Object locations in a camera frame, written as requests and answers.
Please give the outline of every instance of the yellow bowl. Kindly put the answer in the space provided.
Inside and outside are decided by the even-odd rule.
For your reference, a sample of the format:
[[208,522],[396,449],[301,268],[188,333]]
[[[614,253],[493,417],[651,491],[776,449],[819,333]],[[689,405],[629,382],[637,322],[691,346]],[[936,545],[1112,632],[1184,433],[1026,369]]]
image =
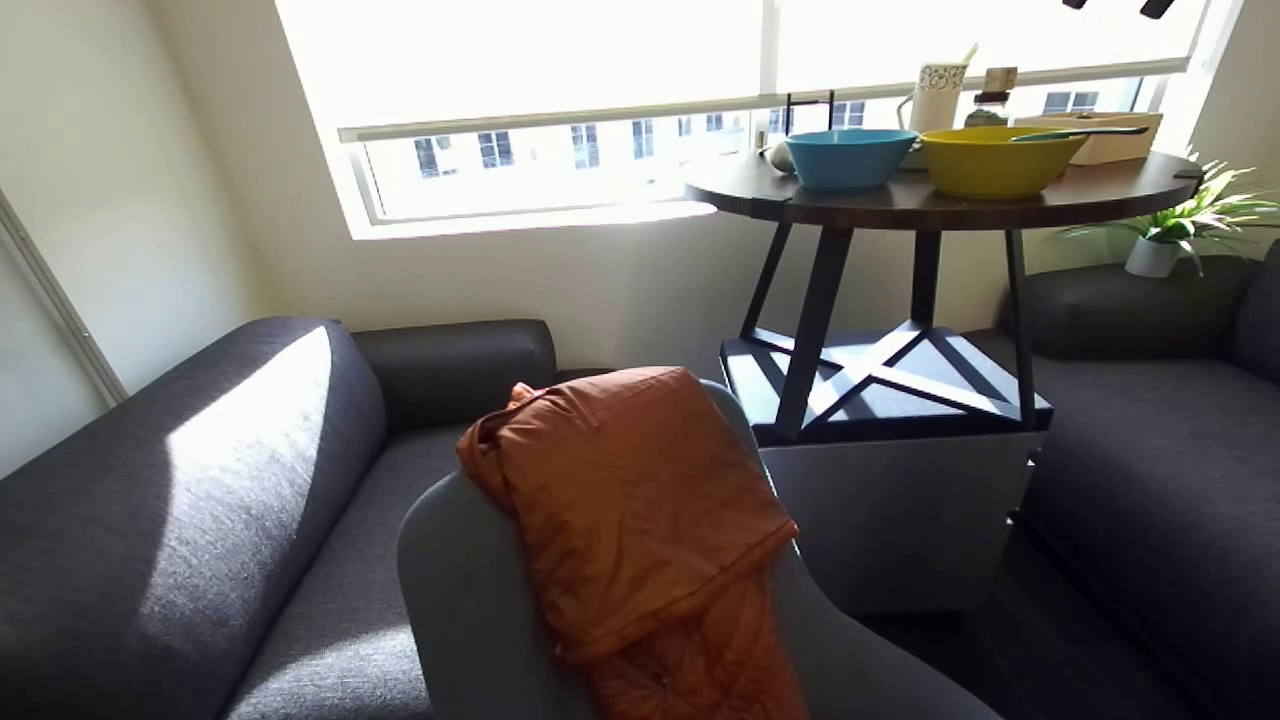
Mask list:
[[959,198],[1026,198],[1055,185],[1086,136],[1045,126],[949,126],[919,133],[932,185]]

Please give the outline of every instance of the bottle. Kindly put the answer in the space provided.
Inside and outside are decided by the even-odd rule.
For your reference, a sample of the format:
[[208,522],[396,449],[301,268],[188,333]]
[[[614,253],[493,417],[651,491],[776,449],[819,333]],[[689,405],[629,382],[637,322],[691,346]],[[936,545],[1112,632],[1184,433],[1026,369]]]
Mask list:
[[1004,126],[1014,82],[1016,68],[988,68],[985,87],[973,97],[978,106],[965,114],[965,126]]

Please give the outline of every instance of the round table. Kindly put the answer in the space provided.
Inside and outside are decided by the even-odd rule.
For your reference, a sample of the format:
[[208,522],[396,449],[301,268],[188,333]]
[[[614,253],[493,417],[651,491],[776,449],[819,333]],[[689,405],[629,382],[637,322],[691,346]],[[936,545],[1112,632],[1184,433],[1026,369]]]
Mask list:
[[[1062,185],[1028,198],[955,198],[932,189],[926,168],[899,168],[875,192],[830,197],[806,192],[766,158],[707,165],[691,171],[689,192],[721,212],[772,221],[776,237],[766,256],[740,335],[723,342],[723,370],[737,379],[740,361],[752,361],[772,382],[770,418],[749,409],[761,442],[857,441],[857,437],[927,437],[927,433],[1000,433],[1049,427],[1049,405],[1032,390],[1032,361],[1021,329],[1026,228],[1112,225],[1150,217],[1190,198],[1201,189],[1201,168],[1180,157],[1150,157],[1132,165],[1074,165]],[[794,225],[819,225],[795,335],[761,329],[761,309],[776,280]],[[907,228],[914,259],[914,319],[888,335],[836,352],[830,322],[857,228]],[[936,333],[936,268],[945,232],[1004,232],[1009,309],[1016,339],[1016,382],[985,362],[955,333]],[[907,370],[919,352],[945,370]],[[859,401],[868,389],[892,389],[936,405],[939,411],[886,418]]]

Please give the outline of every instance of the cup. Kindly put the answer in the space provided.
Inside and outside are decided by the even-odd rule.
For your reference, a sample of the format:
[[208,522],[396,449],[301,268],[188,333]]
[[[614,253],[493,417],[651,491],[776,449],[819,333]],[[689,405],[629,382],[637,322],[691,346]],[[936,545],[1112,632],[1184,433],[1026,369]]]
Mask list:
[[907,121],[914,133],[955,126],[965,68],[970,64],[926,64],[919,68],[919,78],[917,78],[914,97],[904,98],[904,102],[914,102],[914,121]]

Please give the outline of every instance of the table leg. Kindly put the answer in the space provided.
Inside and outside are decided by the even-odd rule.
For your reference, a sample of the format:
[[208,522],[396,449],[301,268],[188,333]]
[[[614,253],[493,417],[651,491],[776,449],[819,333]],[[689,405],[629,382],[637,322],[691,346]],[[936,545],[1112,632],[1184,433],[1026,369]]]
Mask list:
[[776,427],[788,441],[795,441],[806,427],[810,390],[824,361],[830,322],[831,322],[831,309],[836,309],[836,292],[849,259],[849,241],[851,241],[851,228],[831,228],[831,225],[824,225],[818,241],[802,329],[795,329],[795,352],[794,352],[788,382],[776,409]]
[[917,232],[914,319],[917,319],[919,333],[932,333],[939,242],[945,242],[939,228],[919,228]]
[[1014,369],[1016,369],[1016,409],[1021,423],[1032,427],[1038,418],[1038,379],[1032,379],[1032,355],[1026,335],[1026,232],[1004,232],[1004,259],[1009,259],[1009,322],[1014,322]]
[[772,232],[772,242],[770,242],[770,256],[761,264],[761,277],[755,277],[755,292],[752,292],[752,302],[749,302],[749,315],[740,322],[740,339],[755,339],[755,329],[761,329],[761,310],[766,310],[766,301],[770,301],[770,286],[772,286],[772,277],[776,277],[776,264],[786,259],[788,253],[788,237],[794,237],[794,225],[780,221],[776,232]]

